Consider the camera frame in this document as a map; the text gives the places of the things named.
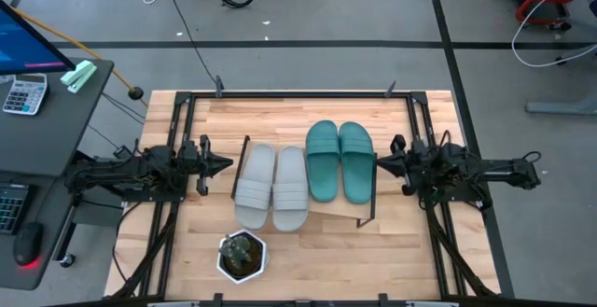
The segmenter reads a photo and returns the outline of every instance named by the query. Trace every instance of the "slide sandal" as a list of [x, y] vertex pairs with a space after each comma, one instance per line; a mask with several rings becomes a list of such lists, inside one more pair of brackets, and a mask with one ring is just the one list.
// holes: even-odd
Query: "slide sandal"
[[307, 170], [313, 198], [329, 202], [338, 193], [338, 129], [330, 120], [315, 123], [307, 133]]
[[263, 228], [270, 209], [271, 183], [276, 151], [267, 144], [257, 144], [249, 154], [234, 195], [234, 215], [243, 227]]
[[278, 153], [273, 184], [273, 226], [290, 232], [300, 229], [309, 213], [309, 185], [305, 156], [300, 147], [284, 147]]
[[340, 126], [340, 149], [346, 199], [355, 204], [367, 203], [371, 198], [375, 163], [371, 137], [360, 124], [345, 122]]

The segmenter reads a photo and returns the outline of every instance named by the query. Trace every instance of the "computer screen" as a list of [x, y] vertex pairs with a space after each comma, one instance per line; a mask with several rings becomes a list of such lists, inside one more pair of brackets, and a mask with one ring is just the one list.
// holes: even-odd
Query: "computer screen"
[[0, 0], [0, 75], [73, 70], [75, 66]]

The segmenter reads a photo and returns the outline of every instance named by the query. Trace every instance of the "potted plant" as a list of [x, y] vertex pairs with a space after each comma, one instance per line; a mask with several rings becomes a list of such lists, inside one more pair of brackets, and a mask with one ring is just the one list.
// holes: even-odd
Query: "potted plant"
[[217, 269], [235, 284], [260, 276], [268, 264], [268, 248], [256, 235], [240, 230], [220, 241]]

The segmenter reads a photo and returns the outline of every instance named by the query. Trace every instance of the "wooden table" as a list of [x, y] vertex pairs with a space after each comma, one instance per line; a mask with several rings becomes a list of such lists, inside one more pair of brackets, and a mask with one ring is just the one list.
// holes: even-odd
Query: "wooden table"
[[[153, 91], [141, 138], [142, 147], [167, 141], [176, 91]], [[445, 130], [452, 141], [462, 135], [449, 91], [427, 91], [437, 141]], [[178, 132], [186, 110], [181, 112]], [[403, 196], [402, 179], [381, 168], [377, 171], [377, 215], [357, 229], [354, 218], [310, 212], [297, 232], [281, 233], [271, 224], [257, 232], [267, 244], [271, 260], [257, 279], [234, 285], [215, 267], [217, 247], [225, 233], [241, 227], [234, 219], [230, 198], [243, 138], [275, 145], [304, 147], [309, 128], [318, 120], [338, 125], [352, 120], [371, 135], [380, 157], [390, 155], [395, 134], [412, 140], [406, 104], [394, 99], [201, 99], [195, 106], [191, 139], [208, 134], [215, 154], [235, 163], [208, 180], [210, 194], [200, 197], [195, 179], [189, 180], [187, 200], [181, 205], [166, 298], [211, 300], [376, 300], [388, 293], [391, 300], [439, 297], [435, 265], [424, 211], [416, 196]], [[180, 134], [176, 138], [180, 145]], [[117, 240], [117, 258], [130, 275], [146, 252], [154, 203], [143, 203], [126, 217]], [[451, 203], [458, 246], [485, 285], [499, 291], [492, 252], [481, 214], [464, 203]], [[450, 258], [444, 252], [451, 293], [455, 293]], [[150, 293], [158, 282], [160, 257], [154, 267]], [[114, 263], [105, 294], [120, 288]]]

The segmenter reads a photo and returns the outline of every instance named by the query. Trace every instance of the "gray slide sandal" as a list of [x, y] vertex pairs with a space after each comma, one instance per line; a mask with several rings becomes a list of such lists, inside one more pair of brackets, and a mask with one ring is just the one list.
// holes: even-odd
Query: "gray slide sandal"
[[270, 209], [271, 183], [276, 151], [267, 144], [257, 144], [249, 154], [234, 195], [234, 215], [249, 230], [263, 228]]
[[300, 147], [284, 147], [278, 153], [273, 185], [273, 226], [289, 232], [300, 229], [309, 213], [309, 184], [305, 155]]

